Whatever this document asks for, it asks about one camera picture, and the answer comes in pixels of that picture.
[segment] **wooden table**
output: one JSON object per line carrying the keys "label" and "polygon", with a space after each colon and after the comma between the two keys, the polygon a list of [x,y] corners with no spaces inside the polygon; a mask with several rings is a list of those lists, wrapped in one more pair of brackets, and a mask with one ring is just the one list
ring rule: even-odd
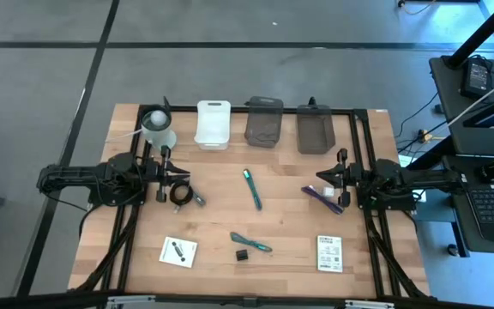
{"label": "wooden table", "polygon": [[[115,107],[108,137],[131,132],[135,127],[136,104]],[[175,166],[191,172],[191,184],[206,198],[207,205],[194,202],[173,214],[171,202],[156,203],[156,185],[151,185],[141,207],[131,256],[126,291],[151,294],[258,295],[282,297],[373,298],[376,296],[362,211],[355,192],[352,205],[338,216],[300,187],[322,187],[316,172],[333,167],[340,148],[348,149],[354,162],[347,116],[333,116],[336,145],[324,155],[297,151],[295,116],[283,115],[280,141],[275,148],[247,145],[244,130],[247,113],[233,113],[228,150],[200,150],[194,142],[197,114],[174,112],[172,129],[178,144],[172,150]],[[369,111],[377,158],[397,161],[395,141],[386,111]],[[358,124],[364,166],[367,156],[363,129]],[[102,160],[130,150],[130,137],[105,145]],[[263,210],[256,211],[244,168],[253,174]],[[102,207],[86,220],[75,264],[71,288],[85,281],[106,254],[116,208]],[[425,270],[413,223],[398,211],[388,211],[395,257],[417,286],[428,293]],[[270,245],[266,253],[230,241],[230,232]],[[342,237],[344,271],[341,274],[316,268],[316,236]],[[198,243],[191,269],[159,262],[165,236]],[[248,249],[249,259],[237,262],[235,251]],[[111,287],[116,287],[120,257],[114,264]],[[385,290],[389,276],[381,257]]]}

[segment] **white cable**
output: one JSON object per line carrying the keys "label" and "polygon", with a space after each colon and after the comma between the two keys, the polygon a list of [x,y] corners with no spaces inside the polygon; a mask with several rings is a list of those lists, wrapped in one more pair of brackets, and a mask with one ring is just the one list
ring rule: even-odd
{"label": "white cable", "polygon": [[[472,109],[472,107],[476,106],[478,103],[480,103],[482,100],[485,100],[487,99],[488,96],[492,95],[494,93],[494,88],[488,92],[487,94],[485,94],[484,96],[482,96],[481,98],[479,98],[479,100],[475,101],[472,103],[472,105],[470,105],[467,109],[465,109],[464,111],[462,111],[457,117],[453,118],[453,120],[451,120],[451,122],[447,123],[446,126],[442,127],[441,130],[439,130],[438,132],[434,133],[434,136],[438,135],[439,133],[443,132],[443,130],[445,130],[446,128],[449,128],[451,125],[453,125],[457,120],[459,120],[462,116],[464,116],[464,114],[466,114],[468,111],[470,111]],[[423,148],[425,144],[423,143],[422,145],[420,145],[419,148],[417,148],[417,150],[415,150],[415,154],[421,149]]]}
{"label": "white cable", "polygon": [[401,8],[406,12],[408,13],[409,15],[416,15],[418,13],[421,13],[422,11],[424,11],[425,9],[428,9],[432,4],[434,4],[436,0],[432,0],[432,2],[430,2],[428,5],[426,5],[425,7],[423,7],[422,9],[416,11],[416,12],[412,12],[410,10],[407,9],[407,6],[405,4],[401,5]]}
{"label": "white cable", "polygon": [[120,139],[120,138],[123,138],[123,137],[127,137],[127,136],[132,136],[136,133],[140,133],[142,131],[142,129],[139,129],[139,130],[136,130],[134,132],[130,132],[130,133],[127,133],[127,134],[124,134],[124,135],[121,135],[121,136],[118,136],[118,137],[112,137],[112,138],[108,138],[105,142],[109,142],[109,141],[113,141],[113,140],[117,140],[117,139]]}

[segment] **desk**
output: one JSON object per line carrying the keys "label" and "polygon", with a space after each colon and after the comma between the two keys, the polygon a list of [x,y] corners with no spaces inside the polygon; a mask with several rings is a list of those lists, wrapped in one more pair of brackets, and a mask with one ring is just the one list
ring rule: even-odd
{"label": "desk", "polygon": [[[116,105],[108,137],[131,132],[139,106]],[[336,145],[324,155],[297,151],[295,115],[284,114],[280,141],[275,148],[248,146],[244,140],[247,113],[233,113],[228,150],[208,152],[195,142],[197,114],[174,112],[172,129],[178,144],[172,150],[175,166],[191,172],[191,184],[207,200],[204,208],[185,205],[173,214],[170,202],[156,203],[156,185],[149,188],[141,207],[130,261],[126,291],[150,294],[257,295],[274,297],[376,297],[362,212],[352,206],[341,216],[300,191],[304,185],[322,186],[316,172],[336,164],[336,152],[347,148],[354,162],[352,136],[346,116],[334,117]],[[389,115],[369,111],[374,149],[378,158],[397,160]],[[358,124],[363,141],[361,123]],[[106,144],[102,160],[130,151],[130,137]],[[367,156],[362,144],[364,165]],[[248,167],[262,199],[257,212],[242,176]],[[111,239],[115,208],[101,207],[85,222],[69,280],[73,288],[83,283],[105,255]],[[428,293],[419,242],[412,222],[401,212],[388,212],[394,253],[419,289]],[[265,253],[230,241],[231,231],[270,245]],[[343,238],[342,274],[318,272],[316,236]],[[159,262],[165,236],[198,243],[191,269]],[[237,262],[235,251],[248,249],[249,260]],[[381,258],[385,290],[389,277]],[[111,287],[116,287],[120,259],[114,264]]]}
{"label": "desk", "polygon": [[[468,183],[477,184],[479,181],[473,172],[474,167],[489,163],[488,158],[466,158],[466,157],[450,157],[443,158],[443,164],[447,168],[454,168],[457,171],[462,171]],[[461,227],[462,235],[466,241],[467,249],[470,251],[491,252],[494,253],[494,241],[490,241],[481,237],[473,215],[472,207],[465,194],[453,194],[452,202],[455,206],[455,213],[458,217],[458,222]]]}
{"label": "desk", "polygon": [[[469,107],[474,100],[459,94],[461,87],[462,69],[449,69],[442,58],[430,59],[430,67],[437,92],[442,102],[445,118],[450,121]],[[494,101],[494,94],[489,97]],[[463,122],[475,113],[467,113],[455,122],[450,128],[451,135],[442,140],[432,150],[418,158],[409,168],[428,169],[441,161],[443,155],[494,155],[494,129],[466,128]]]}

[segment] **green pen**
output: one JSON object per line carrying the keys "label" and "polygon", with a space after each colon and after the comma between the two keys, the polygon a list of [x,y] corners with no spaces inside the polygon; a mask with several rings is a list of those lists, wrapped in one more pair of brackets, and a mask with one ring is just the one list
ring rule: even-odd
{"label": "green pen", "polygon": [[258,193],[256,193],[255,182],[253,181],[253,177],[247,168],[244,169],[244,176],[245,179],[247,180],[247,184],[249,184],[250,192],[253,195],[253,198],[255,199],[256,209],[262,210],[261,198],[258,196]]}

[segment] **small black box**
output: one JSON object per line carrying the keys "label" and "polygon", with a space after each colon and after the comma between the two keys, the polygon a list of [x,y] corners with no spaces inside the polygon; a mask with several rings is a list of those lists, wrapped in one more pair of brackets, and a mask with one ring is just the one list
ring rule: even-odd
{"label": "small black box", "polygon": [[243,261],[245,259],[249,258],[247,256],[247,250],[239,250],[239,251],[236,251],[236,259],[238,261]]}

